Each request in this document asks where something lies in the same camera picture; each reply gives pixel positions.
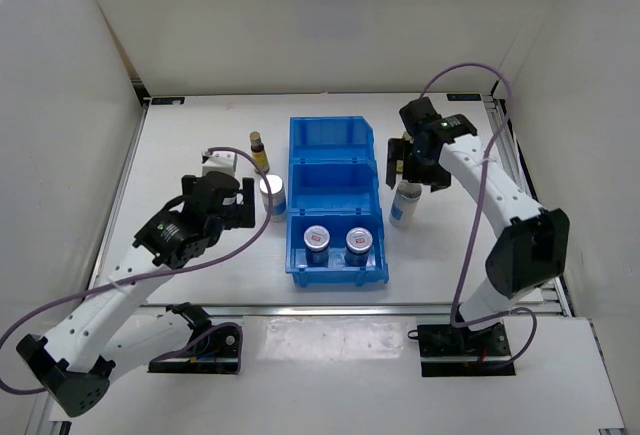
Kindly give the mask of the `short silver-lid jar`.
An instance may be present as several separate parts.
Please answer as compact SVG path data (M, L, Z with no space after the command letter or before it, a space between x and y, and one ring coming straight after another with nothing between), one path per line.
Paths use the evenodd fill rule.
M324 266L329 260L329 230L322 225L309 226L304 234L306 262L311 266Z

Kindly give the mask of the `short red-label jar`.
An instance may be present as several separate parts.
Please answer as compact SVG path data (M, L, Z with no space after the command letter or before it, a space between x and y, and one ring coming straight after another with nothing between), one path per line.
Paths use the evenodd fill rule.
M345 262L349 266L364 267L373 246L373 236L364 227L354 227L346 234Z

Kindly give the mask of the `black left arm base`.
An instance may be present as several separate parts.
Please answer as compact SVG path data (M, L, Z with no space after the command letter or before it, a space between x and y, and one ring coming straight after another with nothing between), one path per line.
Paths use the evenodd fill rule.
M150 362L152 374L238 375L241 370L242 327L233 322L213 325L214 331L177 357Z

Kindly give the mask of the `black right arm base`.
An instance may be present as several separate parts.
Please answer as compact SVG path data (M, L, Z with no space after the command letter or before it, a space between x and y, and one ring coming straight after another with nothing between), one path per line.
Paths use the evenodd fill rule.
M516 375L502 322L480 331L451 325L418 325L407 335L418 343L423 378Z

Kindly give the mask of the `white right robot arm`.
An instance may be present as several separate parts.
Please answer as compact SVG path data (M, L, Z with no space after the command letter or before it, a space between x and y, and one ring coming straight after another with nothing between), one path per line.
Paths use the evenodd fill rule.
M492 161L464 115L443 117L427 97L409 102L399 115L409 137L388 142L387 185L402 179L438 191L457 180L496 236L485 280L468 299L454 300L449 342L470 355L484 344L485 329L532 290L563 274L569 218L561 209L544 208Z

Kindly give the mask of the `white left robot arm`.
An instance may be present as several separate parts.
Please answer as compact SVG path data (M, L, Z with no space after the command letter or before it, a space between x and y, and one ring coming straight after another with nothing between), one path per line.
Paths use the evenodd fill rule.
M187 175L182 193L135 234L106 284L43 335L24 336L16 351L71 418L94 408L110 385L140 365L198 355L214 331L205 310L170 305L137 332L119 329L160 286L213 247L223 231L255 225L254 181L221 172Z

